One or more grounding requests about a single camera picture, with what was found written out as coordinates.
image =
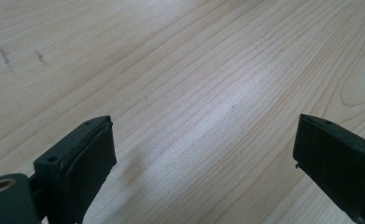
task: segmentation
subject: wooden table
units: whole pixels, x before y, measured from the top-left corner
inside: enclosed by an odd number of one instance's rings
[[[85,223],[351,223],[301,113],[365,137],[365,1],[0,0],[0,175],[114,121]]]

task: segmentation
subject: black bracket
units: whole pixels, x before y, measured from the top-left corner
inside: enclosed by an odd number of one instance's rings
[[[0,224],[82,223],[115,164],[111,118],[82,123],[34,161],[31,177],[0,176]]]
[[[365,139],[301,115],[293,158],[353,221],[365,223]]]

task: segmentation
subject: wood grain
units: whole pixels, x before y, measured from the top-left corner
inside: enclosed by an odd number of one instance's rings
[[[0,175],[109,114],[85,223],[351,223],[291,157],[365,137],[365,1],[0,0]]]

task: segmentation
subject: screw hole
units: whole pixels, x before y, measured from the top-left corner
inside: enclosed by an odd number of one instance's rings
[[[14,183],[16,183],[16,180],[13,178],[1,179],[0,180],[0,192],[10,188],[12,185],[14,185]]]
[[[47,159],[48,162],[54,162],[54,161],[57,161],[57,160],[58,160],[58,157],[55,157],[55,156],[49,157]]]

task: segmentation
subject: light wood surface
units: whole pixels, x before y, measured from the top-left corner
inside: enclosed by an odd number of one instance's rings
[[[114,121],[85,223],[351,223],[301,113],[365,137],[365,1],[0,0],[0,175]]]

